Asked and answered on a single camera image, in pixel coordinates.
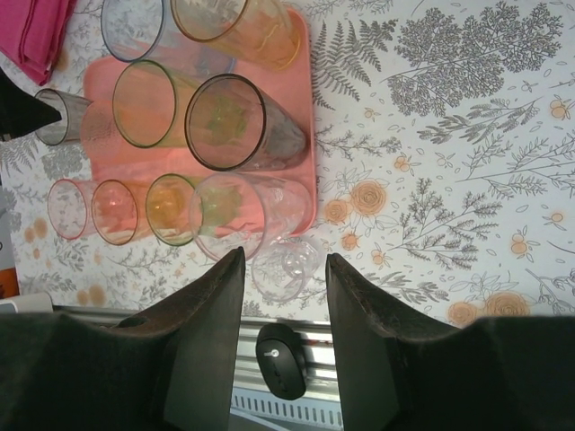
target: table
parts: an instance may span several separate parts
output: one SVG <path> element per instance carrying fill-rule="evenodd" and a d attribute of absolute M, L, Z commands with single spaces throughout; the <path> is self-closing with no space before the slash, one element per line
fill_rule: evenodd
<path fill-rule="evenodd" d="M 377 286 L 458 326 L 575 312 L 575 13 L 571 0 L 296 0 L 314 45 L 318 219 L 307 235 Z M 107 55 L 80 0 L 49 86 L 79 93 Z M 5 58 L 0 66 L 35 88 Z M 79 148 L 2 145 L 24 294 L 141 309 L 204 273 L 195 245 L 59 239 L 46 196 L 87 178 Z M 291 303 L 247 280 L 243 313 L 325 321 L 323 269 Z"/>

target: tablecloth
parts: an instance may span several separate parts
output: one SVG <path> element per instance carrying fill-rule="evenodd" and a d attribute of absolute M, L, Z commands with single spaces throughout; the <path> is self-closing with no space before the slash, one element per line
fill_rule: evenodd
<path fill-rule="evenodd" d="M 574 2 L 287 3 L 313 35 L 320 198 L 306 235 L 457 326 L 575 312 Z M 108 55 L 101 7 L 78 2 L 50 87 L 81 92 L 87 65 Z M 4 57 L 0 66 L 37 90 Z M 141 309 L 209 268 L 193 244 L 59 239 L 50 185 L 89 175 L 79 147 L 34 136 L 2 145 L 24 294 Z M 263 300 L 248 271 L 243 313 L 328 320 L 323 268 L 285 304 Z"/>

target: pink cloth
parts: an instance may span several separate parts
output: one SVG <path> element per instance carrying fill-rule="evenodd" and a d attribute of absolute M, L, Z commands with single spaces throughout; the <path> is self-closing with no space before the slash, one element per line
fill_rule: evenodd
<path fill-rule="evenodd" d="M 38 85 L 52 75 L 76 0 L 0 0 L 0 51 Z"/>

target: gray leaf print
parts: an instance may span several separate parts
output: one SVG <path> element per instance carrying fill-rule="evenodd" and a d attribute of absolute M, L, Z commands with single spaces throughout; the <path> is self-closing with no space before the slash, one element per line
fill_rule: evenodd
<path fill-rule="evenodd" d="M 31 170 L 38 155 L 36 136 L 30 134 L 2 145 L 2 169 L 7 175 L 12 171 L 23 173 L 22 169 Z"/>
<path fill-rule="evenodd" d="M 357 32 L 353 23 L 348 21 L 348 36 L 345 36 L 343 24 L 338 22 L 332 40 L 328 42 L 327 25 L 324 22 L 312 53 L 312 85 L 314 102 L 328 110 L 335 110 L 322 96 L 321 88 L 345 94 L 359 101 L 359 92 L 350 80 L 360 81 L 371 86 L 366 65 L 381 72 L 381 62 L 376 51 L 387 51 L 386 40 L 393 40 L 396 21 L 376 22 L 371 25 L 359 21 Z"/>
<path fill-rule="evenodd" d="M 83 168 L 86 155 L 80 145 L 64 145 L 42 157 L 44 171 L 50 180 L 75 176 Z"/>
<path fill-rule="evenodd" d="M 502 208 L 499 202 L 488 202 L 485 194 L 468 192 L 463 212 L 457 214 L 446 208 L 443 198 L 431 190 L 430 179 L 419 179 L 411 193 L 409 212 L 402 213 L 402 249 L 419 260 L 435 261 L 446 270 L 471 269 L 477 261 L 479 249 L 475 241 L 486 241 L 499 225 L 479 219 L 496 216 Z"/>
<path fill-rule="evenodd" d="M 417 133 L 421 139 L 433 144 L 444 144 L 455 133 L 460 133 L 462 139 L 475 145 L 487 140 L 496 130 L 507 133 L 527 124 L 539 113 L 535 106 L 537 100 L 510 107 L 509 100 L 491 99 L 490 103 L 472 106 L 465 117 L 447 116 L 437 126 L 427 126 L 426 130 Z"/>
<path fill-rule="evenodd" d="M 245 301 L 243 303 L 242 316 L 246 317 L 270 317 L 269 314 L 265 314 L 260 310 L 260 305 L 255 301 Z"/>
<path fill-rule="evenodd" d="M 394 5 L 394 0 L 351 0 L 349 8 L 354 11 L 386 13 Z"/>
<path fill-rule="evenodd" d="M 412 69 L 384 81 L 401 113 L 443 116 L 446 106 L 496 93 L 505 70 L 539 70 L 561 47 L 556 39 L 562 26 L 546 4 L 521 19 L 518 6 L 499 2 L 483 9 L 479 20 L 470 16 L 463 26 L 454 15 L 428 9 L 425 18 L 402 26 L 395 47 Z"/>
<path fill-rule="evenodd" d="M 402 150 L 402 142 L 395 136 L 376 141 L 371 135 L 354 138 L 348 130 L 343 136 L 327 137 L 332 130 L 333 126 L 329 126 L 315 133 L 315 143 L 327 157 L 337 152 L 344 159 L 353 161 L 358 154 L 381 157 L 384 153 L 395 154 Z"/>
<path fill-rule="evenodd" d="M 471 162 L 464 165 L 469 167 L 469 177 L 459 182 L 487 181 L 489 192 L 495 198 L 504 200 L 513 199 L 517 195 L 540 196 L 547 192 L 550 185 L 568 191 L 569 197 L 573 198 L 575 169 L 571 166 L 575 164 L 574 134 L 575 131 L 567 133 L 559 144 L 554 145 L 549 139 L 537 138 L 517 149 L 512 149 L 511 145 L 502 146 L 500 138 L 493 138 L 491 143 L 480 146 L 467 156 Z M 472 177 L 476 170 L 489 165 L 491 157 L 504 157 L 507 153 L 511 154 L 513 161 L 507 163 L 506 172 L 491 171 L 488 175 Z"/>

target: plastic cup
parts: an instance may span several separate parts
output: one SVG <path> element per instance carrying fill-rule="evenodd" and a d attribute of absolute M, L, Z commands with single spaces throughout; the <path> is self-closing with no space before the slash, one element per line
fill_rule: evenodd
<path fill-rule="evenodd" d="M 263 299 L 287 303 L 297 298 L 322 264 L 311 243 L 277 242 L 252 260 L 252 280 Z"/>
<path fill-rule="evenodd" d="M 116 82 L 114 120 L 133 146 L 184 147 L 183 121 L 199 82 L 156 62 L 130 64 Z"/>
<path fill-rule="evenodd" d="M 102 36 L 119 61 L 154 60 L 204 79 L 234 67 L 234 60 L 226 54 L 181 34 L 169 0 L 105 0 Z"/>
<path fill-rule="evenodd" d="M 213 260 L 238 247 L 247 259 L 287 238 L 312 209 L 296 181 L 218 173 L 203 180 L 190 203 L 194 241 Z"/>
<path fill-rule="evenodd" d="M 146 220 L 149 185 L 107 180 L 93 193 L 92 217 L 96 230 L 111 245 L 125 245 L 152 234 Z"/>
<path fill-rule="evenodd" d="M 116 127 L 110 101 L 95 101 L 88 107 L 82 118 L 80 141 L 93 163 L 108 167 L 125 165 L 122 167 L 122 179 L 133 178 L 130 174 L 134 171 L 135 163 L 157 162 L 172 151 L 172 148 L 159 147 L 143 151 L 126 141 Z"/>
<path fill-rule="evenodd" d="M 48 216 L 62 238 L 77 240 L 96 233 L 90 208 L 97 186 L 93 181 L 82 180 L 54 183 L 48 194 Z"/>
<path fill-rule="evenodd" d="M 154 235 L 172 246 L 193 241 L 190 202 L 199 180 L 175 173 L 158 178 L 146 196 L 146 217 Z"/>
<path fill-rule="evenodd" d="M 301 39 L 279 0 L 171 0 L 181 32 L 268 69 L 289 66 Z"/>
<path fill-rule="evenodd" d="M 198 88 L 186 112 L 194 157 L 213 171 L 275 171 L 300 164 L 304 132 L 248 79 L 218 75 Z"/>
<path fill-rule="evenodd" d="M 62 116 L 60 121 L 36 130 L 39 140 L 46 145 L 77 143 L 80 140 L 82 117 L 92 102 L 84 97 L 48 88 L 40 90 L 34 97 L 58 110 Z"/>

